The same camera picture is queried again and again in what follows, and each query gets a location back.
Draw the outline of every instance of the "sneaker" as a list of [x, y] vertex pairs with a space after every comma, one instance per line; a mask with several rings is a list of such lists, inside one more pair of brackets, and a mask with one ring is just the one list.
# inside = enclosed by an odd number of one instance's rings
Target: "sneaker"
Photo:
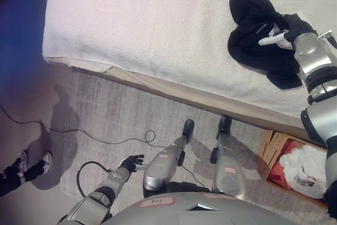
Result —
[[19, 169], [20, 173], [24, 173], [27, 170], [27, 153], [26, 151], [21, 151], [13, 163]]
[[53, 156], [50, 152], [46, 152], [42, 160], [44, 161], [43, 174], [46, 174], [53, 163]]

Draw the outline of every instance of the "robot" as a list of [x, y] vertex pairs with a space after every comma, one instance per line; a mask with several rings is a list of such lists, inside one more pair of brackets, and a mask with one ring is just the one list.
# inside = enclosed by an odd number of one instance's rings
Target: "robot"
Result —
[[[294, 14], [284, 15], [287, 30], [281, 36], [295, 49], [300, 77], [305, 83], [309, 106], [301, 120], [312, 141], [326, 146], [326, 180], [324, 198], [329, 214], [337, 218], [337, 58], [324, 37], [337, 48], [327, 31], [316, 31]], [[244, 176], [241, 165], [227, 144], [231, 119], [222, 117], [216, 135], [216, 147], [210, 162], [216, 164], [212, 190], [187, 182], [171, 182], [177, 166], [184, 161], [184, 148], [194, 129], [185, 122], [181, 137], [147, 165], [143, 176], [144, 198], [109, 216], [110, 208], [132, 172], [142, 166], [144, 155], [130, 156], [60, 222], [62, 225], [95, 224], [295, 224], [273, 212], [243, 201]]]

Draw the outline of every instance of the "black pants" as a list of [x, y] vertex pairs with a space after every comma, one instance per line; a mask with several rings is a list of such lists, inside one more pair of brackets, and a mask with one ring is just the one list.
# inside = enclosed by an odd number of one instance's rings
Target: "black pants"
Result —
[[[39, 175], [43, 174], [44, 161], [40, 160], [36, 165], [32, 166], [29, 170], [23, 173], [26, 182], [36, 179]], [[0, 197], [15, 190], [21, 185], [20, 177], [18, 176], [19, 169], [16, 165], [8, 166], [4, 173], [6, 178], [4, 179], [0, 175]]]

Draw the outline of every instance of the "black cable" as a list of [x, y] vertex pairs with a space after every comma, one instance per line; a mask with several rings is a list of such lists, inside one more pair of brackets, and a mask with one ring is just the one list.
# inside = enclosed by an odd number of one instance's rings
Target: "black cable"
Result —
[[[143, 142], [143, 143], [146, 143], [148, 144], [149, 146], [151, 147], [155, 147], [155, 148], [165, 148], [165, 146], [157, 146], [157, 145], [152, 145], [150, 144], [151, 142], [153, 142], [155, 139], [156, 139], [156, 133], [153, 131], [153, 130], [148, 130], [146, 133], [145, 133], [145, 141], [143, 140], [140, 140], [140, 139], [137, 139], [137, 138], [130, 138], [130, 139], [127, 139], [127, 140], [124, 140], [122, 142], [107, 142], [107, 141], [102, 141], [94, 136], [92, 136], [91, 134], [89, 134], [88, 132], [86, 132], [85, 130], [83, 129], [69, 129], [69, 130], [59, 130], [59, 129], [55, 129], [55, 128], [52, 128], [51, 126], [48, 126], [47, 124], [43, 123], [42, 121], [24, 121], [24, 122], [21, 122], [21, 121], [17, 121], [15, 119], [13, 119], [6, 111], [5, 109], [0, 106], [1, 110], [4, 112], [4, 114], [13, 122], [17, 123], [17, 124], [30, 124], [30, 123], [37, 123], [37, 124], [40, 124], [41, 126], [51, 130], [51, 131], [54, 131], [54, 132], [57, 132], [57, 133], [69, 133], [69, 132], [75, 132], [75, 131], [79, 131], [79, 132], [82, 132], [84, 134], [86, 134], [89, 138], [93, 139], [94, 141], [97, 141], [97, 142], [101, 142], [101, 143], [105, 143], [105, 144], [111, 144], [111, 145], [118, 145], [118, 144], [122, 144], [124, 142], [127, 142], [127, 141], [139, 141], [139, 142]], [[151, 140], [147, 140], [147, 135], [149, 133], [153, 133], [153, 138]]]
[[188, 172], [192, 175], [192, 177], [194, 178], [195, 182], [197, 182], [197, 183], [199, 183], [200, 185], [202, 185], [203, 188], [206, 188], [205, 185], [204, 185], [203, 183], [201, 183], [199, 180], [197, 180], [197, 179], [195, 178], [195, 175], [193, 174], [192, 171], [189, 171], [189, 170], [186, 169], [186, 167], [183, 166], [183, 165], [182, 165], [182, 168], [184, 168], [186, 171], [188, 171]]
[[98, 163], [98, 162], [96, 162], [96, 161], [88, 161], [88, 162], [82, 164], [82, 166], [80, 167], [80, 169], [78, 170], [77, 175], [76, 175], [76, 183], [77, 183], [77, 188], [78, 188], [78, 190], [80, 191], [80, 194], [81, 194], [82, 197], [84, 197], [84, 198], [85, 198], [85, 194], [84, 194], [84, 192], [83, 192], [83, 190], [82, 190], [82, 188], [81, 188], [81, 185], [80, 185], [80, 172], [82, 171], [82, 169], [83, 169], [86, 165], [91, 164], [91, 163], [98, 165], [98, 166], [101, 167], [106, 173], [111, 172], [111, 170], [107, 169], [106, 167], [104, 167], [103, 165], [101, 165], [100, 163]]
[[[145, 133], [145, 141], [140, 140], [140, 139], [137, 139], [137, 138], [130, 138], [130, 139], [126, 139], [126, 140], [124, 140], [124, 141], [122, 141], [122, 142], [106, 142], [106, 141], [102, 141], [102, 140], [100, 140], [100, 139], [98, 139], [98, 138], [92, 136], [91, 134], [89, 134], [88, 132], [86, 132], [86, 131], [83, 130], [83, 129], [59, 130], [59, 129], [52, 128], [51, 126], [48, 126], [47, 124], [43, 123], [41, 120], [40, 120], [40, 121], [17, 121], [17, 120], [15, 120], [15, 119], [13, 119], [13, 118], [6, 112], [6, 110], [5, 110], [1, 105], [0, 105], [0, 109], [4, 112], [4, 114], [5, 114], [11, 121], [13, 121], [13, 122], [15, 122], [15, 123], [17, 123], [17, 124], [37, 123], [37, 124], [40, 124], [41, 126], [47, 128], [47, 129], [49, 129], [49, 130], [51, 130], [51, 131], [54, 131], [54, 132], [57, 132], [57, 133], [69, 133], [69, 132], [79, 131], [79, 132], [82, 132], [82, 133], [86, 134], [89, 138], [91, 138], [91, 139], [94, 140], [94, 141], [101, 142], [101, 143], [105, 143], [105, 144], [111, 144], [111, 145], [118, 145], [118, 144], [122, 144], [122, 143], [127, 142], [127, 141], [139, 141], [139, 142], [142, 142], [142, 143], [146, 143], [147, 145], [149, 145], [149, 146], [151, 146], [151, 147], [155, 147], [155, 148], [166, 148], [166, 146], [157, 146], [157, 145], [152, 145], [152, 144], [150, 144], [151, 142], [153, 142], [153, 141], [156, 139], [156, 133], [155, 133], [153, 130], [148, 130], [148, 131]], [[147, 135], [148, 135], [149, 133], [153, 133], [153, 138], [152, 138], [151, 140], [148, 141], [148, 140], [147, 140]], [[99, 164], [99, 163], [97, 163], [97, 162], [95, 162], [95, 161], [90, 161], [90, 162], [93, 162], [93, 163], [97, 164], [98, 166], [101, 166], [102, 169], [104, 169], [105, 171], [107, 171], [107, 169], [104, 168], [101, 164]], [[88, 162], [84, 163], [84, 164], [81, 166], [81, 168], [79, 169], [79, 171], [77, 172], [77, 176], [76, 176], [76, 181], [77, 181], [77, 182], [78, 182], [78, 178], [79, 178], [79, 176], [80, 176], [79, 172], [81, 171], [81, 169], [83, 168], [83, 166], [86, 165], [87, 163], [88, 163]], [[201, 184], [203, 187], [205, 187], [203, 183], [201, 183], [200, 181], [198, 181], [198, 180], [195, 178], [193, 172], [189, 171], [189, 170], [186, 169], [184, 166], [183, 166], [183, 168], [193, 176], [194, 180], [195, 180], [197, 183], [199, 183], [199, 184]], [[83, 191], [82, 191], [82, 188], [81, 188], [81, 186], [80, 186], [79, 183], [77, 183], [77, 187], [78, 187], [78, 189], [79, 189], [81, 195], [82, 195], [83, 197], [85, 197], [85, 195], [84, 195], [84, 193], [83, 193]]]

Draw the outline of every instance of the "wicker basket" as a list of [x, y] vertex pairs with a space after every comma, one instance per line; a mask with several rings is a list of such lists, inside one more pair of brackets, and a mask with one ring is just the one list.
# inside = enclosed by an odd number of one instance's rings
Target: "wicker basket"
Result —
[[260, 174], [261, 178], [269, 185], [327, 209], [328, 205], [324, 202], [324, 200], [313, 199], [292, 189], [283, 188], [268, 179], [268, 175], [282, 155], [282, 149], [287, 141], [293, 142], [299, 148], [305, 144], [308, 144], [314, 146], [317, 149], [325, 151], [325, 149], [320, 146], [303, 141], [291, 135], [275, 132], [272, 130], [266, 130], [256, 158], [258, 173]]

